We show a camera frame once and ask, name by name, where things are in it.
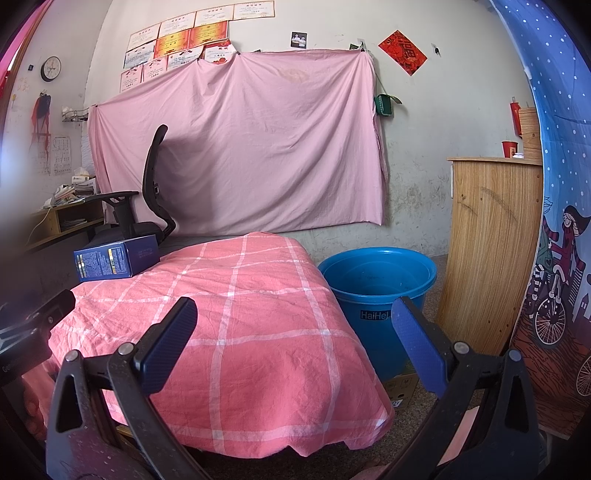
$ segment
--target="cardboard box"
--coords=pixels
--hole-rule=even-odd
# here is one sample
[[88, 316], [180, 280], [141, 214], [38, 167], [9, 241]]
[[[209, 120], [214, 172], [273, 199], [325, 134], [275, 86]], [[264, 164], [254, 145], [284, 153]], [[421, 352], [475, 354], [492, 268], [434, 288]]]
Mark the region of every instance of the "cardboard box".
[[74, 263], [81, 282], [133, 277], [159, 261], [155, 235], [74, 252]]
[[388, 381], [382, 383], [388, 397], [392, 401], [392, 406], [397, 410], [404, 410], [408, 407], [410, 399], [413, 396], [414, 389], [417, 387], [418, 375], [415, 373], [397, 375]]

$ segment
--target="blue curtain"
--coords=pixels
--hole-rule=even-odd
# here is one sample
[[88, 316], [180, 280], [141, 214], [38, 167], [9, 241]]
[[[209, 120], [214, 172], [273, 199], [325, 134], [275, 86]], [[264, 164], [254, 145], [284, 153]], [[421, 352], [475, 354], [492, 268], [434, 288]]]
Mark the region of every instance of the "blue curtain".
[[540, 246], [513, 345], [526, 351], [540, 423], [570, 434], [591, 398], [591, 72], [543, 2], [491, 1], [530, 80], [544, 161]]

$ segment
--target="green bag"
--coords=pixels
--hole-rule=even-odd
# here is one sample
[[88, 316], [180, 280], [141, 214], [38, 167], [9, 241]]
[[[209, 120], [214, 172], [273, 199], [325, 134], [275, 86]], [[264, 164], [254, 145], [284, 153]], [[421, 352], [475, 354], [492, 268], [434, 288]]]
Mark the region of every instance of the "green bag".
[[[382, 90], [385, 92], [386, 89], [382, 85], [382, 81], [379, 79], [377, 74], [375, 77], [378, 80], [380, 86], [382, 87]], [[394, 103], [397, 103], [398, 105], [402, 105], [402, 102], [398, 98], [396, 98], [395, 96], [388, 95], [387, 93], [380, 93], [377, 97], [374, 98], [375, 112], [379, 116], [392, 115], [394, 113], [394, 111], [392, 110], [392, 100], [394, 100]]]

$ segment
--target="pink curtain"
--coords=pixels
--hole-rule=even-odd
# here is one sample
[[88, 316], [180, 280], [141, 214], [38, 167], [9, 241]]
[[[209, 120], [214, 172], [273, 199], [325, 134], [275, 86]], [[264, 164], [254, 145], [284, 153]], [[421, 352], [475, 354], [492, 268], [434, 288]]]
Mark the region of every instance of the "pink curtain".
[[[374, 66], [355, 50], [242, 53], [194, 61], [94, 107], [89, 139], [101, 191], [142, 189], [156, 168], [176, 235], [381, 224], [384, 170]], [[159, 220], [141, 195], [138, 221]]]

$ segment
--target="certificate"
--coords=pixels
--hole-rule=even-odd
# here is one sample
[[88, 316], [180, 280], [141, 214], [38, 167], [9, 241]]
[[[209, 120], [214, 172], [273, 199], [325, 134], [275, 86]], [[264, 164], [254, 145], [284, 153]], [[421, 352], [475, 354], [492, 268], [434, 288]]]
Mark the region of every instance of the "certificate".
[[157, 59], [177, 51], [186, 50], [187, 42], [189, 40], [189, 32], [190, 30], [183, 30], [182, 32], [172, 33], [156, 40], [154, 58]]
[[234, 5], [234, 20], [275, 16], [275, 2], [248, 2]]
[[183, 50], [178, 53], [173, 53], [168, 56], [168, 69], [172, 70], [181, 65], [185, 65], [190, 61], [198, 59], [203, 51], [203, 46], [197, 48], [190, 48], [189, 50]]
[[121, 74], [121, 81], [119, 82], [119, 93], [129, 90], [142, 81], [142, 66], [134, 67]]
[[234, 18], [234, 5], [225, 5], [223, 7], [206, 8], [197, 11], [195, 26], [208, 25], [210, 23], [223, 22]]
[[154, 58], [155, 43], [156, 41], [152, 40], [150, 43], [146, 43], [141, 47], [129, 50], [129, 52], [125, 54], [123, 68], [131, 69], [133, 67], [137, 67], [137, 65], [142, 65], [143, 63], [152, 60]]
[[190, 30], [189, 48], [225, 40], [228, 37], [228, 22], [218, 22], [209, 25], [201, 25]]
[[207, 47], [203, 58], [211, 63], [226, 63], [235, 53], [236, 49], [230, 43], [225, 47]]
[[169, 18], [164, 20], [160, 24], [159, 37], [165, 37], [171, 33], [180, 32], [181, 30], [187, 30], [193, 28], [195, 25], [195, 12], [189, 14], [179, 15], [178, 17]]
[[160, 24], [157, 23], [152, 25], [151, 27], [144, 28], [139, 32], [132, 33], [129, 37], [129, 43], [127, 44], [127, 51], [133, 50], [134, 48], [138, 48], [140, 45], [147, 43], [152, 40], [156, 40], [158, 38], [158, 30], [160, 29]]
[[158, 75], [161, 75], [164, 72], [166, 72], [165, 57], [149, 61], [146, 65], [144, 65], [144, 81], [156, 78]]

